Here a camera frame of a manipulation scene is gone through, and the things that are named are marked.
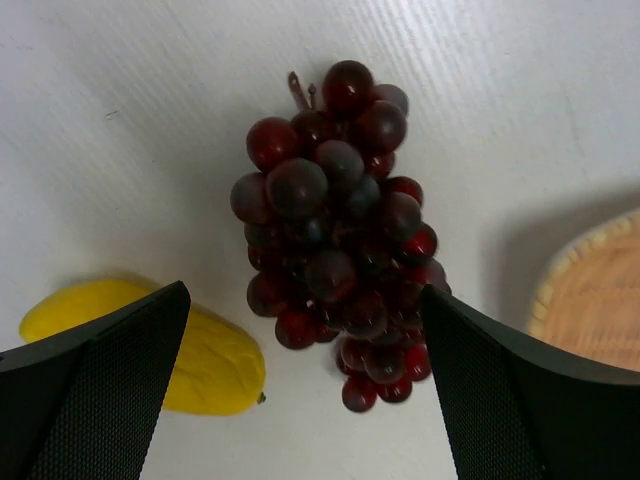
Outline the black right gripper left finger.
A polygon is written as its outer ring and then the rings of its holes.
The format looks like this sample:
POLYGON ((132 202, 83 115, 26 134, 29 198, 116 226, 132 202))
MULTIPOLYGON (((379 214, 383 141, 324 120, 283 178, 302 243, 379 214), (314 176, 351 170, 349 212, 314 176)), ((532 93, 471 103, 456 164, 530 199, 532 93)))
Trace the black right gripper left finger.
POLYGON ((190 305, 176 281, 2 352, 2 478, 139 478, 190 305))

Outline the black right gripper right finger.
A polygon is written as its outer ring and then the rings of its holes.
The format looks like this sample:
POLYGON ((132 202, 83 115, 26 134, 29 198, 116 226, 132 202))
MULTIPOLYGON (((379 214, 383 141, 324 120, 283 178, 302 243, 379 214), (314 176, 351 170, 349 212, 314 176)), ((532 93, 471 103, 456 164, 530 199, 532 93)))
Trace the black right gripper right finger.
POLYGON ((432 285, 421 311, 459 478, 638 478, 638 372, 548 345, 432 285))

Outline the yellow fake mango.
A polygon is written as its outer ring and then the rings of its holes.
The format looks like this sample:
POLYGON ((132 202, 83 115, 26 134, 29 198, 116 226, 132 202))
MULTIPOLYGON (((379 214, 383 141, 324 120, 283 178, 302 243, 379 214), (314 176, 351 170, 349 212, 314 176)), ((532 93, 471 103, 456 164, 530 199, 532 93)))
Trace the yellow fake mango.
MULTIPOLYGON (((76 283, 32 307, 21 321, 19 334, 25 342, 33 343, 151 293, 151 289, 123 279, 76 283)), ((237 415, 260 402, 265 380, 265 360, 257 341, 221 316, 193 307, 163 408, 194 415, 237 415)))

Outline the dark red fake grape bunch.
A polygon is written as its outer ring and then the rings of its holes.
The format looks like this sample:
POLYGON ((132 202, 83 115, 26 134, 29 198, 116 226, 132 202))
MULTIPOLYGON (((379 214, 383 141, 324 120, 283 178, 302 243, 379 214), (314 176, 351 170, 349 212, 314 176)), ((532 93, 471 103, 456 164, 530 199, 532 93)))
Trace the dark red fake grape bunch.
POLYGON ((287 349, 333 347, 349 411, 400 404, 431 373, 421 291, 449 289, 423 189, 394 172, 408 96, 356 60, 288 86, 295 115, 251 126, 254 171, 230 193, 255 271, 248 305, 287 349))

